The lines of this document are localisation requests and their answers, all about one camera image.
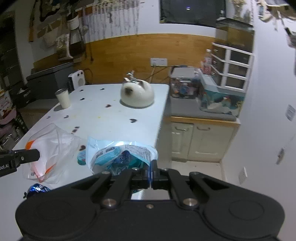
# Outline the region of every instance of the clear plastic bag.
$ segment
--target clear plastic bag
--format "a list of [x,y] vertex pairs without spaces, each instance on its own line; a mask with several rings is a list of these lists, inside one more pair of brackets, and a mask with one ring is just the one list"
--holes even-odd
[[87,141],[86,164],[94,174],[107,170],[112,175],[119,175],[125,169],[142,167],[144,163],[150,166],[150,162],[157,158],[156,149],[139,142],[96,140],[92,137]]
[[57,183],[67,162],[77,154],[80,140],[53,123],[38,131],[28,140],[26,149],[37,149],[40,158],[23,165],[24,177],[40,183]]

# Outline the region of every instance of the blue foil candy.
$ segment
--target blue foil candy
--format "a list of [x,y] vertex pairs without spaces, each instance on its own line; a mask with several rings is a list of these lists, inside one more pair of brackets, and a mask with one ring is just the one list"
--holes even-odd
[[37,193],[48,192],[48,191],[50,191],[48,187],[43,186],[39,183],[35,183],[34,185],[30,186],[30,188],[28,189],[28,192],[24,193],[24,198],[31,197]]

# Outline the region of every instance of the white floor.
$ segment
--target white floor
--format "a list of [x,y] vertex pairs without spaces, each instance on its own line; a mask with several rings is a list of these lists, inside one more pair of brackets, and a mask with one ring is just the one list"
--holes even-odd
[[178,170],[181,175],[188,176],[190,172],[201,172],[208,176],[222,180],[220,163],[200,161],[172,161],[172,169]]

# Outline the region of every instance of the wooden wall panel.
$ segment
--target wooden wall panel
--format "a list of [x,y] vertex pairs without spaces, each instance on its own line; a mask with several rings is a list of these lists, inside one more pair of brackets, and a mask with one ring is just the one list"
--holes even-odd
[[[168,65],[185,64],[200,66],[206,49],[211,49],[212,37],[185,34],[141,34],[98,40],[91,43],[94,61],[90,63],[89,44],[86,45],[87,59],[74,64],[75,69],[85,71],[91,83],[120,83],[127,72],[135,71],[135,77],[150,76],[150,58],[167,58]],[[36,70],[43,70],[61,64],[57,55],[51,55],[34,63]],[[156,74],[153,83],[159,83],[168,76],[168,68]]]

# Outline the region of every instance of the white cup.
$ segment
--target white cup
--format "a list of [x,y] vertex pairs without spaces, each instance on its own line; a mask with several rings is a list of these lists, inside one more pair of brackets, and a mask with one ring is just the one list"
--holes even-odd
[[55,95],[63,109],[70,107],[71,103],[69,99],[69,92],[67,89],[60,89],[55,92]]

